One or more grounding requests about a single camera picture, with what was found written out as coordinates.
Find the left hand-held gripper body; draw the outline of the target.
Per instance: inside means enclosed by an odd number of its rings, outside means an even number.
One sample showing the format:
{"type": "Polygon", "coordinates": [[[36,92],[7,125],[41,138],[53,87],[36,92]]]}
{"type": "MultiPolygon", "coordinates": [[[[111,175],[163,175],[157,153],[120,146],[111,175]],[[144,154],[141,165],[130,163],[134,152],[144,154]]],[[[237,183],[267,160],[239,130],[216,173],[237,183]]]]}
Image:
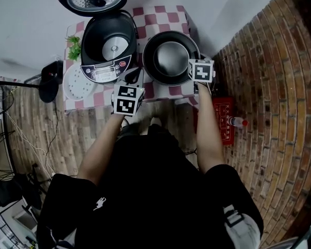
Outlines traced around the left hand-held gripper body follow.
{"type": "Polygon", "coordinates": [[[134,116],[144,99],[145,89],[134,86],[114,85],[114,114],[134,116]]]}

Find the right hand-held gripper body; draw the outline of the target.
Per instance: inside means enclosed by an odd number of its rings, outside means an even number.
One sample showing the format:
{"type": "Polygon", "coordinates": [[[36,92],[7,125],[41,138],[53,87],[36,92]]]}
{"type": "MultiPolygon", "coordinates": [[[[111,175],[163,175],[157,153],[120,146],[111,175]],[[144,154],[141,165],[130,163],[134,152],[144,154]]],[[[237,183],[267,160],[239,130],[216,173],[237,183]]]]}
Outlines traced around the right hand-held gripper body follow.
{"type": "Polygon", "coordinates": [[[215,77],[214,61],[189,59],[188,76],[194,82],[212,82],[215,77]]]}

